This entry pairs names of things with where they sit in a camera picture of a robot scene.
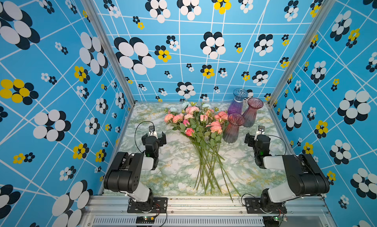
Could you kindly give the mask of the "pink grey ribbed glass vase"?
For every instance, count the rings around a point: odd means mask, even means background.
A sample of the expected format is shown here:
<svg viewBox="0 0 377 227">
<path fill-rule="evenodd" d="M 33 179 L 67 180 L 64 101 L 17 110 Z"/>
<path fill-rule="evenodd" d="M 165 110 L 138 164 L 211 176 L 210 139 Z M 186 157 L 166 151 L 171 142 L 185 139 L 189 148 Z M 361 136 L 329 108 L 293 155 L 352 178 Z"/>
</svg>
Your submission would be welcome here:
<svg viewBox="0 0 377 227">
<path fill-rule="evenodd" d="M 239 129 L 244 125 L 244 117 L 239 113 L 232 113 L 228 116 L 228 125 L 223 134 L 223 140 L 227 143 L 234 143 L 239 135 Z"/>
</svg>

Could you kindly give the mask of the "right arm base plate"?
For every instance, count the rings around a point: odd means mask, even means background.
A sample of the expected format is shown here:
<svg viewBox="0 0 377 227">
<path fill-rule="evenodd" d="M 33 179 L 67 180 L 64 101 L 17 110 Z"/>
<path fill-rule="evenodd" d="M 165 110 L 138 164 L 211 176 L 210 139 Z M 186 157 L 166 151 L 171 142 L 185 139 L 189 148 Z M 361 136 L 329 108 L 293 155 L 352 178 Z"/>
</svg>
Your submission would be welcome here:
<svg viewBox="0 0 377 227">
<path fill-rule="evenodd" d="M 260 198 L 244 198 L 248 214 L 286 214 L 287 209 L 283 203 L 274 203 Z"/>
</svg>

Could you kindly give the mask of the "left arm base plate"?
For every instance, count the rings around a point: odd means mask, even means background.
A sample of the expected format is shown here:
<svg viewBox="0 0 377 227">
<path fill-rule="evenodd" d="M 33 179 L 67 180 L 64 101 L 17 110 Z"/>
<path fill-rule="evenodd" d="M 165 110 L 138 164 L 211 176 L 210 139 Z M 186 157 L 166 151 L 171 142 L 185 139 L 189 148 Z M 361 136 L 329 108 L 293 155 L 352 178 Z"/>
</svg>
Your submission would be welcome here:
<svg viewBox="0 0 377 227">
<path fill-rule="evenodd" d="M 147 202 L 137 202 L 129 199 L 127 212 L 136 214 L 158 214 L 167 212 L 168 198 L 156 197 Z"/>
</svg>

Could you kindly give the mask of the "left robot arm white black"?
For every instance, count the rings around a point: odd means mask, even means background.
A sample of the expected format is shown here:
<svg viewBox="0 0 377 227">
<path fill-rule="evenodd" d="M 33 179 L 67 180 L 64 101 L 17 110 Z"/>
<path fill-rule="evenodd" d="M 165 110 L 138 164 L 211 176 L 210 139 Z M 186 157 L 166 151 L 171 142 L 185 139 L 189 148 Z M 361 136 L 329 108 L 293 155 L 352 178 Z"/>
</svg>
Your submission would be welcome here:
<svg viewBox="0 0 377 227">
<path fill-rule="evenodd" d="M 155 198 L 152 189 L 146 187 L 141 172 L 154 171 L 159 162 L 159 148 L 167 143 L 165 133 L 160 137 L 156 132 L 142 136 L 144 153 L 118 152 L 104 178 L 104 188 L 123 193 L 130 200 L 129 213 L 162 211 L 167 205 L 166 198 Z"/>
</svg>

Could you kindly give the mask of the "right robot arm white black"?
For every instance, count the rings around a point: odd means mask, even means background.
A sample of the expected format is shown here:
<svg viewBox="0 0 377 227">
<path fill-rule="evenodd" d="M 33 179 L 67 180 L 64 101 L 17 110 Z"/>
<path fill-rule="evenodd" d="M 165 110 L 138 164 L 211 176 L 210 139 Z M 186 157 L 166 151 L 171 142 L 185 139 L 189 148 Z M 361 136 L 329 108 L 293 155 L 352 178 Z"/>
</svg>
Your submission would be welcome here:
<svg viewBox="0 0 377 227">
<path fill-rule="evenodd" d="M 287 201 L 329 192 L 328 178 L 310 154 L 272 156 L 271 139 L 264 134 L 252 136 L 247 133 L 244 142 L 253 148 L 254 160 L 259 168 L 284 171 L 286 174 L 285 183 L 262 191 L 259 203 L 263 212 L 278 210 L 286 213 L 283 204 Z"/>
</svg>

